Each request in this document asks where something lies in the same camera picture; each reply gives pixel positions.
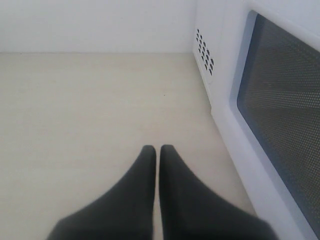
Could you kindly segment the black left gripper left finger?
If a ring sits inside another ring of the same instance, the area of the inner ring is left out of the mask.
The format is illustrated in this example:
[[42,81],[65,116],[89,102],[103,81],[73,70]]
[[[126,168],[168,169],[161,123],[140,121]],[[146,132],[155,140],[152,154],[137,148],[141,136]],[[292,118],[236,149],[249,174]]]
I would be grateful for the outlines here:
[[142,147],[125,175],[105,194],[57,222],[49,240],[151,240],[156,150]]

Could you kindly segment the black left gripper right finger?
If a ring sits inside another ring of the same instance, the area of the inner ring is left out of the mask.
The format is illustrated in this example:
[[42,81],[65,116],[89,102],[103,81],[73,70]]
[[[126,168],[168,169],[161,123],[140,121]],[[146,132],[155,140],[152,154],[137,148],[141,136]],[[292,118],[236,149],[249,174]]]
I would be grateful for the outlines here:
[[160,149],[159,201],[165,240],[273,240],[271,226],[210,190],[173,145]]

